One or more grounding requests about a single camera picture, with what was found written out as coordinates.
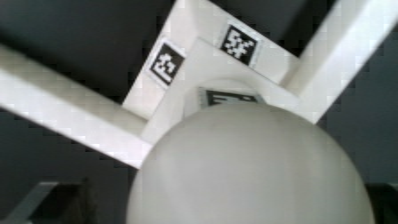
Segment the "white frame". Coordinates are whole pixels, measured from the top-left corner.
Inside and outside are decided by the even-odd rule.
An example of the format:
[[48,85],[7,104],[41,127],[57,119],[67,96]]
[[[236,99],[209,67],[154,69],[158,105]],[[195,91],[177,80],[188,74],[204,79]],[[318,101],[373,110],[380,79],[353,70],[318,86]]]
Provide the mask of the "white frame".
[[[300,99],[298,105],[286,109],[312,123],[360,69],[360,66],[352,66],[352,61],[339,60],[339,55],[350,59],[357,57],[359,65],[364,64],[396,20],[396,0],[339,0],[336,3],[300,58],[298,69],[280,84]],[[368,35],[368,39],[357,40],[357,34]],[[140,168],[153,147],[142,140],[145,120],[5,47],[0,48],[0,58],[2,108]]]

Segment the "white rounded object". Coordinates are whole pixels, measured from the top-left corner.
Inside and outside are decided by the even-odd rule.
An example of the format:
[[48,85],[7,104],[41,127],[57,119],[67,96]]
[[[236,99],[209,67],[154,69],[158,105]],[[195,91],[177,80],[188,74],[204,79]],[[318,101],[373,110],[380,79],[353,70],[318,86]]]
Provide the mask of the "white rounded object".
[[341,147],[289,112],[199,111],[165,134],[133,183],[128,224],[371,224]]

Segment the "white surface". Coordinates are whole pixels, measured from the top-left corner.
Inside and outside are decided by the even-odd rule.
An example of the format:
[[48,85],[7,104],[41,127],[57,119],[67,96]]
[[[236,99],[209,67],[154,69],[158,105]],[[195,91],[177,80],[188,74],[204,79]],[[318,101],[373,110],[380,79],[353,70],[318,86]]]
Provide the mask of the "white surface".
[[170,127],[183,119],[185,97],[201,84],[217,79],[234,80],[257,92],[266,103],[291,108],[296,97],[234,58],[197,39],[170,88],[160,102],[156,113],[147,121],[142,139],[154,144]]
[[151,145],[145,121],[81,85],[0,46],[0,106],[128,165]]
[[284,84],[300,98],[291,111],[312,123],[346,88],[396,20],[396,0],[341,0],[332,7]]
[[264,104],[183,120],[138,171],[128,224],[373,224],[362,180],[321,129]]
[[165,90],[149,78],[147,72],[161,39],[165,38],[174,43],[186,54],[192,52],[197,38],[218,48],[229,23],[240,26],[261,41],[252,69],[275,83],[280,83],[282,79],[286,79],[286,75],[298,63],[295,56],[208,0],[177,0],[145,65],[122,102],[122,107],[138,114],[142,118],[151,118],[165,94]]

